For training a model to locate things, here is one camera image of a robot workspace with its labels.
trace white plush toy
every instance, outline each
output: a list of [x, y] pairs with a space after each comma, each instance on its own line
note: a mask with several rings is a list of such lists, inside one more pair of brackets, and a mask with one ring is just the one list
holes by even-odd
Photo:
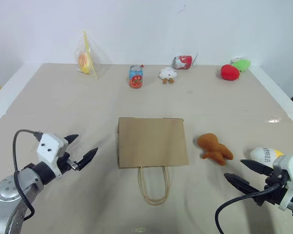
[[171, 67], [163, 68], [160, 72], [160, 78], [163, 80], [163, 84], [166, 84], [167, 81], [170, 84], [174, 83], [174, 78], [177, 76], [177, 73]]

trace white wall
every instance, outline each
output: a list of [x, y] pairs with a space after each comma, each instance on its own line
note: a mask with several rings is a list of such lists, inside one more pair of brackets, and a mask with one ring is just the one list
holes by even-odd
[[170, 64], [198, 52], [197, 64], [225, 64], [245, 55], [293, 95], [293, 0], [1, 0], [0, 63], [73, 63], [83, 30], [102, 63]]

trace red and white can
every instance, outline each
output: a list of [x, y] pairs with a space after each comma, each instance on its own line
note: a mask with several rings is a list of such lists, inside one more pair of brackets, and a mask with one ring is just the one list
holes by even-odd
[[175, 69], [189, 69], [192, 65], [192, 56], [191, 55], [181, 55], [174, 57], [172, 66]]

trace table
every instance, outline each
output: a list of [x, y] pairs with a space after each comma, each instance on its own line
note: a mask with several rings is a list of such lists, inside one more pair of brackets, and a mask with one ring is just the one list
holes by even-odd
[[[69, 172], [45, 187], [33, 203], [36, 214], [26, 233], [217, 233], [214, 213], [241, 195], [223, 177], [235, 173], [263, 189], [264, 176], [243, 166], [251, 149], [261, 146], [293, 153], [293, 122], [250, 71], [229, 82], [220, 66], [193, 66], [178, 71], [173, 85], [157, 78], [163, 66], [146, 66], [141, 89], [127, 83], [128, 65], [102, 66], [101, 78], [76, 72], [73, 64], [44, 64], [0, 119], [0, 180], [12, 174], [12, 138], [28, 128], [61, 136], [80, 134], [69, 146], [73, 159], [99, 147], [81, 172]], [[140, 194], [137, 169], [119, 169], [119, 117], [184, 119], [190, 165], [170, 167], [167, 201], [152, 207]], [[203, 160], [194, 141], [212, 132], [231, 149], [234, 160], [221, 167]], [[18, 140], [19, 167], [36, 163], [37, 142]], [[164, 192], [162, 170], [145, 169], [151, 197]], [[225, 208], [219, 217], [225, 233], [293, 233], [291, 211], [245, 200]]]

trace paper bag handle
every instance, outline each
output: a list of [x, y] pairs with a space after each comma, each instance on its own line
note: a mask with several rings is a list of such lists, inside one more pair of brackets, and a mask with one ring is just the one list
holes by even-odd
[[165, 181], [165, 195], [160, 199], [151, 199], [148, 197], [147, 190], [146, 190], [145, 177], [143, 174], [143, 168], [142, 167], [138, 168], [138, 183], [139, 183], [140, 192], [142, 196], [144, 197], [145, 201], [151, 206], [158, 206], [163, 204], [167, 200], [167, 197], [169, 195], [170, 184], [169, 184], [168, 169], [167, 169], [167, 166], [164, 166], [162, 168], [163, 168], [164, 181]]

